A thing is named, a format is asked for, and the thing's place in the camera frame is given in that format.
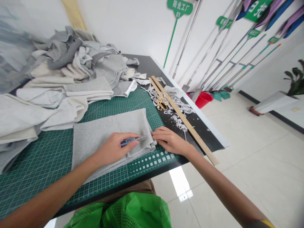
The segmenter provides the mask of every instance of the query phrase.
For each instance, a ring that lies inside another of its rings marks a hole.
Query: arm
[[[81,165],[43,190],[0,222],[0,227],[44,227],[59,209],[74,195],[82,184],[99,168],[123,158],[138,141],[120,147],[134,133],[112,133],[105,144]]]
[[[153,139],[168,152],[185,156],[209,184],[217,197],[242,227],[267,217],[220,171],[210,164],[190,143],[173,131],[160,127]]]

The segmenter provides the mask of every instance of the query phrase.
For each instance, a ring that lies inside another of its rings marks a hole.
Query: forearm
[[[242,227],[256,220],[268,220],[233,183],[194,148],[186,157]]]
[[[43,190],[0,222],[0,227],[44,227],[96,170],[92,159]]]

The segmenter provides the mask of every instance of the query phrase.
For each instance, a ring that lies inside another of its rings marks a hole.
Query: green sign
[[[193,5],[182,0],[168,0],[167,6],[174,11],[176,19],[179,19],[184,14],[190,15],[193,10]]]
[[[256,29],[252,29],[252,30],[250,31],[250,33],[248,34],[248,39],[250,40],[251,38],[255,38],[255,37],[257,37],[260,33],[261,33],[261,31],[256,30]]]
[[[258,22],[272,2],[273,0],[258,0],[254,2],[244,18]]]
[[[280,38],[273,36],[268,40],[268,43],[271,43],[271,44],[277,43],[279,41],[279,39]]]
[[[225,22],[226,22],[227,18],[224,16],[220,16],[217,21],[216,24],[219,26],[219,29],[221,30],[221,28],[224,26]],[[231,24],[232,24],[233,20],[230,19],[229,22],[227,23],[226,27],[224,29],[230,28]]]

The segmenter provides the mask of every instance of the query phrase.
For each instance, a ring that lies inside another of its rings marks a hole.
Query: hand
[[[152,138],[170,153],[186,156],[189,152],[195,150],[193,145],[166,127],[157,128],[152,133]]]
[[[90,161],[94,163],[94,167],[100,167],[112,164],[122,159],[130,150],[138,145],[138,141],[132,141],[128,145],[120,146],[121,141],[129,138],[139,137],[135,133],[117,133],[110,135],[108,140],[100,147],[91,157]]]

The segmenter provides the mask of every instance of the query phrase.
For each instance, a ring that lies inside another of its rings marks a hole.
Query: tiled floor
[[[271,114],[251,114],[247,108],[252,105],[233,93],[230,99],[201,109],[231,145],[214,152],[217,168],[275,227],[300,227],[304,135]],[[240,227],[190,163],[152,180],[169,205],[173,227]]]

